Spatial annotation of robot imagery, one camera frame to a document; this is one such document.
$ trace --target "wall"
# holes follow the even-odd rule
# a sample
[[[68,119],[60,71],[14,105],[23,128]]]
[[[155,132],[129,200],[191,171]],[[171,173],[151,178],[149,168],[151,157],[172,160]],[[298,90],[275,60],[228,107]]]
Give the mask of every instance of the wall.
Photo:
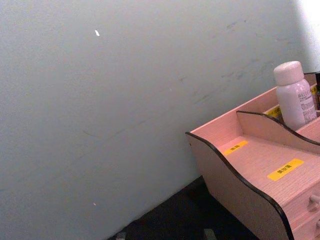
[[[304,62],[289,0],[3,0],[0,14],[3,240],[114,234],[199,176],[185,131]]]

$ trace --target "pink wooden organizer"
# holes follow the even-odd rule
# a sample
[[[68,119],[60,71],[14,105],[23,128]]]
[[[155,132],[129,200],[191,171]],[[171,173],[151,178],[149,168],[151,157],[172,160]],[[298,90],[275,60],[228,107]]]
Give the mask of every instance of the pink wooden organizer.
[[[212,196],[259,239],[320,239],[320,118],[293,131],[264,114],[277,104],[272,88],[186,135]]]

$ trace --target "desk organizer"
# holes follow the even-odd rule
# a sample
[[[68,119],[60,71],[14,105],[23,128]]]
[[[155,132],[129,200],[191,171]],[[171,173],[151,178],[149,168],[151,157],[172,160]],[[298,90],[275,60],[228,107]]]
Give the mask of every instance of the desk organizer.
[[[272,88],[186,135],[211,195],[259,239],[320,239],[320,118],[293,131],[265,114],[277,104]]]

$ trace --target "drawer knob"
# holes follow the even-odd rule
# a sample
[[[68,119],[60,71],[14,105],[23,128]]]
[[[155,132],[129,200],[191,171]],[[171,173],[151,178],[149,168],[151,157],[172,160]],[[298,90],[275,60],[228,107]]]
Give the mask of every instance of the drawer knob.
[[[317,204],[320,204],[320,196],[317,196],[317,195],[311,195],[310,196],[310,201],[311,202],[315,202],[315,203],[317,203]]]

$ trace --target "bottle cap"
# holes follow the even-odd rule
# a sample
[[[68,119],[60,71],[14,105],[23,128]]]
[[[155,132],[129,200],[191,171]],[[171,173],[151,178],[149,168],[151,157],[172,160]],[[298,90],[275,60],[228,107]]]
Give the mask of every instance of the bottle cap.
[[[273,70],[273,74],[278,86],[294,84],[305,78],[299,61],[288,61],[280,64]]]

